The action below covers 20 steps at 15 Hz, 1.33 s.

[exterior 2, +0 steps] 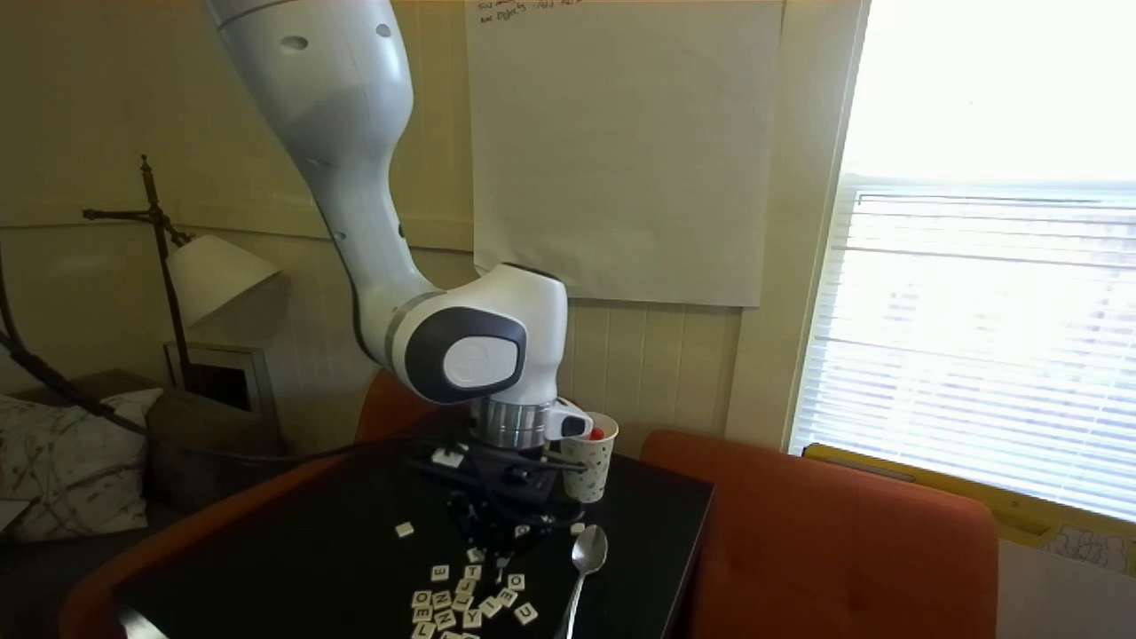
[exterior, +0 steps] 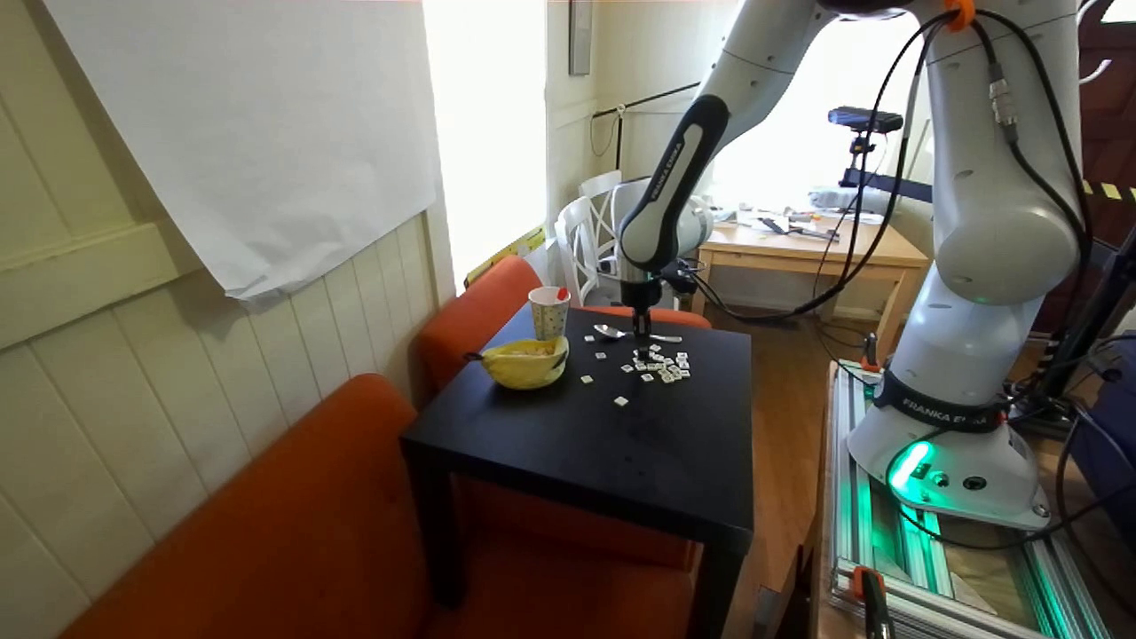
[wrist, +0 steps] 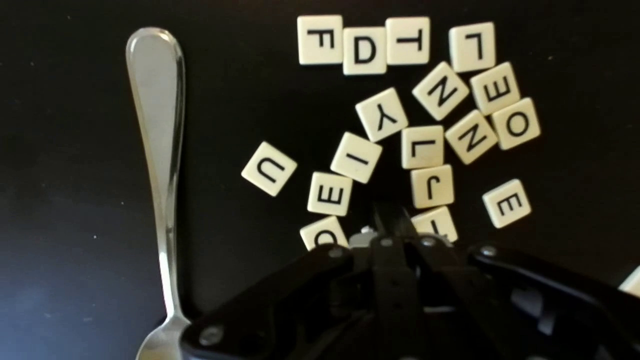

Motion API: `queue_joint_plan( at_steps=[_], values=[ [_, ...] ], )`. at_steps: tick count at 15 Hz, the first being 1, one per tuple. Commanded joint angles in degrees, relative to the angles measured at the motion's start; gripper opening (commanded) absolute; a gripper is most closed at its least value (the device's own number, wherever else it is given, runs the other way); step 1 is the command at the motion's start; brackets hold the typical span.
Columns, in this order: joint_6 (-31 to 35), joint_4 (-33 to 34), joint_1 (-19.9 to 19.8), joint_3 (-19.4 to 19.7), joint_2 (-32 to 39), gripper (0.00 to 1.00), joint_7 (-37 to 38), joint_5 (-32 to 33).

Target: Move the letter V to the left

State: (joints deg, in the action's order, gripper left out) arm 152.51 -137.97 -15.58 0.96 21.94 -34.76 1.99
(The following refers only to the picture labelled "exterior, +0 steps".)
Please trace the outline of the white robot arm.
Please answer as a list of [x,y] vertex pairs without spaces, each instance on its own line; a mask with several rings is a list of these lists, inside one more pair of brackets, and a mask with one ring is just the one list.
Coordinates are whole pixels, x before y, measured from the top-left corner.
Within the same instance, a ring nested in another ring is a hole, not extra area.
[[934,261],[847,454],[903,506],[1039,532],[1050,509],[1008,427],[1042,300],[1089,254],[1080,166],[1080,0],[745,0],[618,230],[622,301],[650,311],[706,163],[764,125],[842,15],[909,10],[928,40]]

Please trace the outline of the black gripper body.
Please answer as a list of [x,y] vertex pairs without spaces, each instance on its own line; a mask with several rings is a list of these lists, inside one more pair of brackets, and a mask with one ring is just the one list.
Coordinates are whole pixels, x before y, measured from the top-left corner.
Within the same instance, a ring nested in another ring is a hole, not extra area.
[[660,305],[679,311],[695,290],[695,277],[690,270],[664,270],[646,281],[624,281],[622,301],[633,311]]

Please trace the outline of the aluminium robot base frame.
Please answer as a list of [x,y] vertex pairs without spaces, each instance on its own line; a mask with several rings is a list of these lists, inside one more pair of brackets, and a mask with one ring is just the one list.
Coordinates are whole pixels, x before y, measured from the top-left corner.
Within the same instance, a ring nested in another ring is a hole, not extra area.
[[883,582],[893,639],[1111,639],[1065,532],[1028,541],[897,506],[844,451],[864,412],[858,367],[838,358],[820,481],[820,636],[864,636],[855,572],[866,569]]

